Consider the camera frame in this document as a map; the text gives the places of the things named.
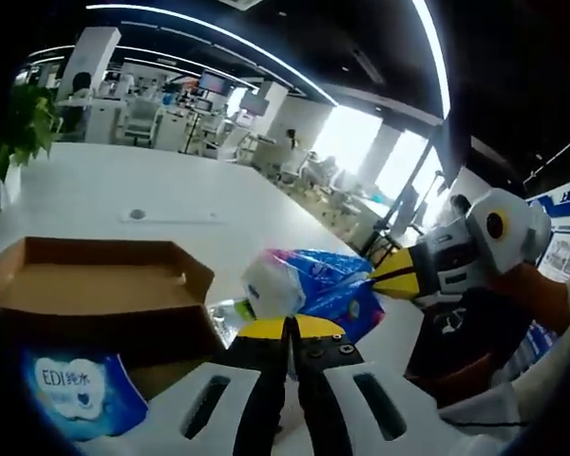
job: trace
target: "open cardboard box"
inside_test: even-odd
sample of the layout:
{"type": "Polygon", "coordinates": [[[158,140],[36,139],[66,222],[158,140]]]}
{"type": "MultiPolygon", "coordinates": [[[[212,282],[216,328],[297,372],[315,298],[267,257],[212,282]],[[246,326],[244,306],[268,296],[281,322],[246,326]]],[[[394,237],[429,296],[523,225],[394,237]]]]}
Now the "open cardboard box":
{"type": "Polygon", "coordinates": [[[119,353],[149,398],[221,347],[204,306],[213,278],[169,241],[26,237],[0,254],[0,333],[119,353]]]}

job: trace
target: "potted plant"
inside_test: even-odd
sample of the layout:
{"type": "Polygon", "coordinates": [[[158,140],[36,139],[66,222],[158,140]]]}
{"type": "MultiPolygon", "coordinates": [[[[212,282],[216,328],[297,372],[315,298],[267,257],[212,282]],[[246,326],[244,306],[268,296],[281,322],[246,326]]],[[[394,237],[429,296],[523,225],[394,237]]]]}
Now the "potted plant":
{"type": "Polygon", "coordinates": [[[0,131],[0,210],[21,193],[21,166],[36,158],[41,149],[50,151],[55,108],[48,89],[15,85],[7,118],[0,131]]]}

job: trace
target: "floor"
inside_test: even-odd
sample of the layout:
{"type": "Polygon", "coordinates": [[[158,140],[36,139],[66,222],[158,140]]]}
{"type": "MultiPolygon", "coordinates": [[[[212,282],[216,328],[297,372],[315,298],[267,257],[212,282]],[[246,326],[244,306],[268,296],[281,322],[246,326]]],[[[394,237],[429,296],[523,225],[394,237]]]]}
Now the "floor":
{"type": "Polygon", "coordinates": [[[342,216],[342,214],[330,204],[328,197],[320,190],[302,189],[296,186],[282,184],[281,182],[272,183],[292,200],[297,202],[338,238],[346,243],[349,242],[352,230],[356,224],[354,218],[342,216]]]}

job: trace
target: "pillar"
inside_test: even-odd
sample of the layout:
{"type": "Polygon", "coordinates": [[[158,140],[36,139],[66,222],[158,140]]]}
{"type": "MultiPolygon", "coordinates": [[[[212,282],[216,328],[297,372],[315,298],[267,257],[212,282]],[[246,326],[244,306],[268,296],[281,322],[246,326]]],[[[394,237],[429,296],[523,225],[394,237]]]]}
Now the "pillar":
{"type": "Polygon", "coordinates": [[[50,72],[52,71],[51,64],[44,64],[40,68],[40,77],[38,78],[38,86],[39,87],[46,87],[48,86],[48,79],[50,76],[50,72]]]}
{"type": "Polygon", "coordinates": [[[121,33],[115,27],[85,28],[67,61],[64,76],[59,84],[57,101],[64,100],[71,94],[74,76],[82,71],[90,73],[91,88],[97,90],[114,48],[120,40],[121,33]]]}
{"type": "Polygon", "coordinates": [[[283,85],[269,81],[262,83],[257,96],[268,100],[268,108],[263,116],[256,117],[254,121],[254,130],[256,133],[260,135],[268,134],[268,130],[270,130],[273,120],[276,114],[278,114],[278,110],[281,108],[281,105],[283,105],[283,102],[285,102],[285,98],[287,98],[287,92],[287,87],[283,85]]]}

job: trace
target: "white cabinet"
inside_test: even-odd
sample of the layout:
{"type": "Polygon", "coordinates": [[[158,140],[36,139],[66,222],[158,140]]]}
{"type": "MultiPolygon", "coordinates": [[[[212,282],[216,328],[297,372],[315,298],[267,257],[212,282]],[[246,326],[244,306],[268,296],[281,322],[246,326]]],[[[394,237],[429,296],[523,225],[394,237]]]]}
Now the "white cabinet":
{"type": "Polygon", "coordinates": [[[183,149],[187,116],[180,117],[165,113],[154,141],[154,148],[178,152],[183,149]]]}
{"type": "Polygon", "coordinates": [[[121,101],[93,100],[86,125],[85,143],[111,144],[118,118],[125,108],[126,104],[121,101]]]}

